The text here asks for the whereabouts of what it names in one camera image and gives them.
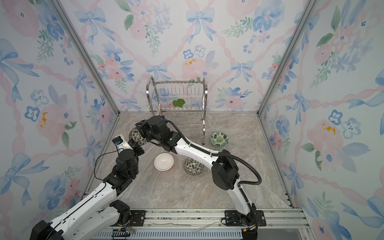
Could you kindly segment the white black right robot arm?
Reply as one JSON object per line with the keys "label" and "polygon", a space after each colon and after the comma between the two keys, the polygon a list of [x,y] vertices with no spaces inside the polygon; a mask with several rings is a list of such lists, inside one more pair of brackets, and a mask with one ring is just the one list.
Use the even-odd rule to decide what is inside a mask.
{"label": "white black right robot arm", "polygon": [[[253,166],[228,151],[210,150],[190,141],[175,123],[164,116],[153,116],[136,123],[135,126],[148,142],[162,147],[165,151],[191,158],[209,168],[214,184],[227,191],[231,197],[242,225],[249,228],[259,226],[257,208],[242,187],[242,185],[258,186],[262,183],[260,174]],[[247,167],[257,180],[242,181],[237,163]]]}

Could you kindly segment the steel wire dish rack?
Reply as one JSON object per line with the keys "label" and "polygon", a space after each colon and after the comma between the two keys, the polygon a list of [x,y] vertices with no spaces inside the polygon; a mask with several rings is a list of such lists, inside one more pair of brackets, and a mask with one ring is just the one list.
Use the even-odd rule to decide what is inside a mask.
{"label": "steel wire dish rack", "polygon": [[146,85],[149,111],[174,122],[190,140],[204,145],[208,86],[205,78],[188,81],[157,81],[153,76]]}

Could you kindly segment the orange bowl white inside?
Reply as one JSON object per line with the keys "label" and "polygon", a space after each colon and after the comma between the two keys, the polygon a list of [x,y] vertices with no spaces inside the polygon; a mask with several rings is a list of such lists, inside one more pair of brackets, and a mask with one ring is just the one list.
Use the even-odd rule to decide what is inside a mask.
{"label": "orange bowl white inside", "polygon": [[171,154],[161,153],[156,156],[154,166],[158,171],[165,172],[170,170],[174,165],[174,158]]}

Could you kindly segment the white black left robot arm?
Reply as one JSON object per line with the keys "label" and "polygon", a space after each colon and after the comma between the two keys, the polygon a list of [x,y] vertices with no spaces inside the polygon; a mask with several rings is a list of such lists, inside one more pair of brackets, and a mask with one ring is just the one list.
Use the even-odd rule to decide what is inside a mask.
{"label": "white black left robot arm", "polygon": [[133,216],[130,207],[117,200],[138,174],[140,146],[118,150],[116,165],[98,187],[75,206],[50,222],[37,223],[31,240],[89,240],[107,227],[126,227]]}

